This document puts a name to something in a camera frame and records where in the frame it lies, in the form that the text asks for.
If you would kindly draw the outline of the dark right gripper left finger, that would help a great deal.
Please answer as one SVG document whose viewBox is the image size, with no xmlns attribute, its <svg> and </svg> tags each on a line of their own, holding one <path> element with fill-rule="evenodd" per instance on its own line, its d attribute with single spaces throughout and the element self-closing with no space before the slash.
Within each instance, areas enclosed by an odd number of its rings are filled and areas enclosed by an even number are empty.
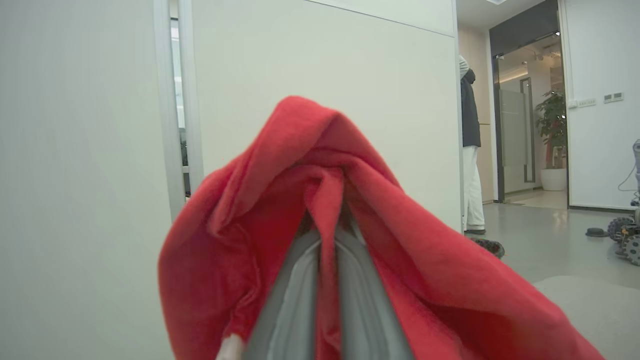
<svg viewBox="0 0 640 360">
<path fill-rule="evenodd" d="M 321 244 L 315 229 L 291 241 L 242 360 L 315 360 Z"/>
</svg>

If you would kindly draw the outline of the green potted plant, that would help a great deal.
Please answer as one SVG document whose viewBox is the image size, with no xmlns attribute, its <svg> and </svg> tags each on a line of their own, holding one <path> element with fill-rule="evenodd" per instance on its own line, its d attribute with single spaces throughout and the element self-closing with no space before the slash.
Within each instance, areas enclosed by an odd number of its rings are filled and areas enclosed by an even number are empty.
<svg viewBox="0 0 640 360">
<path fill-rule="evenodd" d="M 547 91 L 535 111 L 539 114 L 535 127 L 545 146 L 545 168 L 565 168 L 569 132 L 564 93 Z"/>
</svg>

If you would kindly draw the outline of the dark round patterned object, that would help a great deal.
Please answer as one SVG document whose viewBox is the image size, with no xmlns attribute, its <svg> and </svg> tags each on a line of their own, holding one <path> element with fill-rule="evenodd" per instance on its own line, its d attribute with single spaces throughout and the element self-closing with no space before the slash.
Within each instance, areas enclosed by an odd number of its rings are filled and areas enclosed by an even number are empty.
<svg viewBox="0 0 640 360">
<path fill-rule="evenodd" d="M 502 259 L 505 255 L 504 246 L 498 241 L 479 238 L 479 237 L 469 237 L 471 241 L 481 246 L 483 249 L 489 251 L 492 255 L 496 256 L 498 259 Z"/>
</svg>

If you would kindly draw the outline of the grey partition post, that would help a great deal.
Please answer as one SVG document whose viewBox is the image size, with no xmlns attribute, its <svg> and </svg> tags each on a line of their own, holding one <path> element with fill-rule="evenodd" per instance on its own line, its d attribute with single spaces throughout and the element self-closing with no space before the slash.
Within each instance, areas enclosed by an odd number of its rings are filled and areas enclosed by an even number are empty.
<svg viewBox="0 0 640 360">
<path fill-rule="evenodd" d="M 205 178 L 197 90 L 194 0 L 152 0 L 158 98 L 172 221 Z"/>
</svg>

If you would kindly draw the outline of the person in dark jacket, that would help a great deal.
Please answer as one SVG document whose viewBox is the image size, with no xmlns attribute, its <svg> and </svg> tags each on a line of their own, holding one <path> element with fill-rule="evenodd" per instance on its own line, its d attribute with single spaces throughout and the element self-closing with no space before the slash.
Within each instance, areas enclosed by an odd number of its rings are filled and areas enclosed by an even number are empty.
<svg viewBox="0 0 640 360">
<path fill-rule="evenodd" d="M 482 183 L 477 166 L 482 137 L 473 90 L 476 75 L 462 55 L 459 55 L 459 77 L 462 127 L 462 230 L 466 234 L 484 235 L 486 227 L 483 214 Z"/>
</svg>

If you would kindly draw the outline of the red and white jersey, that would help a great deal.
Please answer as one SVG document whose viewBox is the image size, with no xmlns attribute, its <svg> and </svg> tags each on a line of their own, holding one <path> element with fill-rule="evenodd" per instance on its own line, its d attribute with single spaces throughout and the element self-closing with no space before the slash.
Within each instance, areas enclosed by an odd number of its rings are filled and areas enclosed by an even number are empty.
<svg viewBox="0 0 640 360">
<path fill-rule="evenodd" d="M 302 227 L 318 232 L 316 360 L 346 360 L 335 240 L 354 216 L 415 360 L 605 360 L 565 313 L 408 196 L 350 119 L 301 96 L 186 202 L 158 258 L 176 360 L 252 335 Z"/>
</svg>

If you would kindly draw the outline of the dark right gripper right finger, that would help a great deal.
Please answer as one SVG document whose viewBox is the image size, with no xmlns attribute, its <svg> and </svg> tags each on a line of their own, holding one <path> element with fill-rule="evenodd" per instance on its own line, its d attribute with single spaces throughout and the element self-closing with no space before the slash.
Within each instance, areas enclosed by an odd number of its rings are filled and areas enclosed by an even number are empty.
<svg viewBox="0 0 640 360">
<path fill-rule="evenodd" d="M 334 239 L 342 360 L 416 360 L 358 223 Z"/>
</svg>

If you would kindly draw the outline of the white plant pot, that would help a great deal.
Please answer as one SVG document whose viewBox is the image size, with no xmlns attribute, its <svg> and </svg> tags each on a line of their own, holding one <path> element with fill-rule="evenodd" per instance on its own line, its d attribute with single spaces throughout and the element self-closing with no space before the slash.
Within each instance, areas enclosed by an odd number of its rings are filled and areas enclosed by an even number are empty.
<svg viewBox="0 0 640 360">
<path fill-rule="evenodd" d="M 567 168 L 543 168 L 540 170 L 541 186 L 547 192 L 565 192 L 568 187 Z"/>
</svg>

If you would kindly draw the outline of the glass door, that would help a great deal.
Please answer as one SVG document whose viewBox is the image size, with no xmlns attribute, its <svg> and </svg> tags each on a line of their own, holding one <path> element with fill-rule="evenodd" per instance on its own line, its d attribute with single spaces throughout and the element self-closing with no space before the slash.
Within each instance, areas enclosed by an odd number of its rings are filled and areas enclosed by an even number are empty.
<svg viewBox="0 0 640 360">
<path fill-rule="evenodd" d="M 533 93 L 528 61 L 533 54 L 519 48 L 496 55 L 493 66 L 498 201 L 532 191 L 537 182 Z"/>
</svg>

